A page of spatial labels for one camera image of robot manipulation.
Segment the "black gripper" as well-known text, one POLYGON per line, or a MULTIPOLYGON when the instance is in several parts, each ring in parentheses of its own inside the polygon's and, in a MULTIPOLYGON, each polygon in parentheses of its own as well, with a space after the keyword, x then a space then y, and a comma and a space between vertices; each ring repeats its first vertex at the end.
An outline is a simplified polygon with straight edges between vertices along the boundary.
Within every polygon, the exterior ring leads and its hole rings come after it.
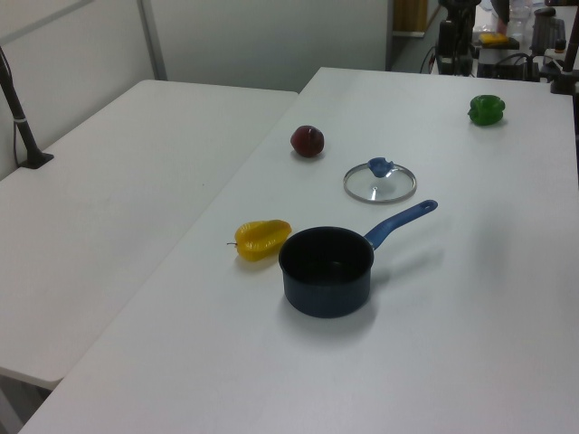
POLYGON ((448 59, 451 59, 451 75, 458 75, 458 61, 454 57, 457 27, 453 21, 440 22, 439 37, 437 42, 437 55, 439 58, 439 73, 448 74, 448 59))

